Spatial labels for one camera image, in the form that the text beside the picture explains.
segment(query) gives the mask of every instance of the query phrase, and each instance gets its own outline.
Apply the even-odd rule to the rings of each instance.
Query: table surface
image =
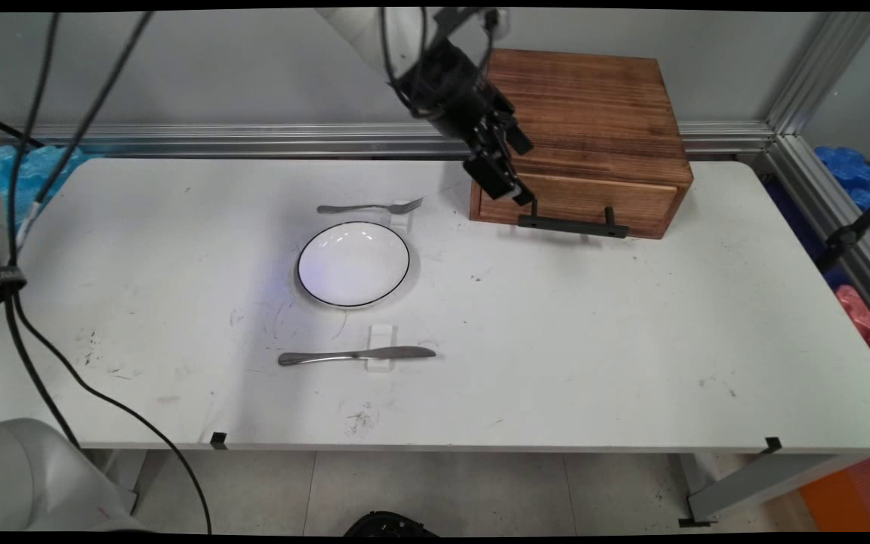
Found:
[[[870,350],[759,180],[694,162],[662,240],[466,219],[454,162],[96,159],[29,235],[35,325],[83,378],[179,447],[870,453]],[[412,267],[377,306],[300,292],[318,204],[425,196]],[[432,359],[283,368],[372,324]],[[163,447],[25,335],[84,447]],[[55,425],[0,306],[0,420]]]

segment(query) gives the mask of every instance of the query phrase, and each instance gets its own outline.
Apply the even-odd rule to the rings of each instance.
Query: fork handle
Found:
[[[362,204],[361,206],[318,206],[317,213],[319,214],[338,214],[342,212],[350,212],[352,210],[360,210],[363,208],[387,208],[379,204]]]

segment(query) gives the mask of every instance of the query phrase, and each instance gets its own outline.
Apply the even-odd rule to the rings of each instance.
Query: wooden box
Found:
[[[656,60],[497,49],[489,79],[534,145],[512,164],[541,216],[605,223],[613,206],[629,235],[663,237],[693,175]],[[528,213],[472,183],[473,221]]]

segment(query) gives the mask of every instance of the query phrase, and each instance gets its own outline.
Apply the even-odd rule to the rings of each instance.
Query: gray wall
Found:
[[[42,123],[76,123],[136,13],[64,14]],[[500,48],[659,59],[677,119],[762,120],[819,13],[512,9]],[[24,118],[47,14],[0,14],[0,118]],[[474,21],[456,44],[478,55]],[[273,124],[409,121],[380,75],[310,9],[156,14],[97,121]]]
[[[852,147],[870,159],[870,36],[802,135],[813,146]]]

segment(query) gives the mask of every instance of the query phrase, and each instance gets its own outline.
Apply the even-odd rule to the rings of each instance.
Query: white plate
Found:
[[[298,277],[321,302],[357,308],[393,292],[408,265],[408,246],[394,231],[352,221],[322,230],[307,242],[298,258]]]

